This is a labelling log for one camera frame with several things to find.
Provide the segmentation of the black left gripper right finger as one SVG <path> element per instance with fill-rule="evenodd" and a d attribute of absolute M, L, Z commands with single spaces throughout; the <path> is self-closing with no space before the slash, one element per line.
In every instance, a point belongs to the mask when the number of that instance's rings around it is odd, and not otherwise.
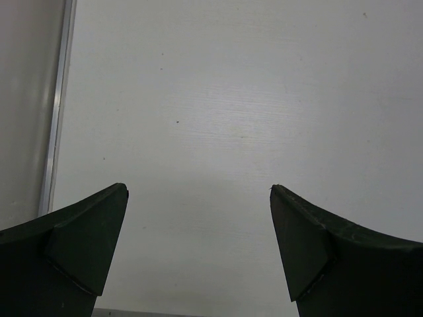
<path fill-rule="evenodd" d="M 281 185 L 270 210 L 300 316 L 421 316 L 422 244 L 330 213 Z"/>

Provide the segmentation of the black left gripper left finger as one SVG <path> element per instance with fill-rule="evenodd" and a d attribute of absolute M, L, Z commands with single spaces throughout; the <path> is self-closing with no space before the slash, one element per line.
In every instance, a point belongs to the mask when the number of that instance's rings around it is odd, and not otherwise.
<path fill-rule="evenodd" d="M 103 294 L 129 191 L 113 184 L 1 231 L 2 316 L 91 316 Z"/>

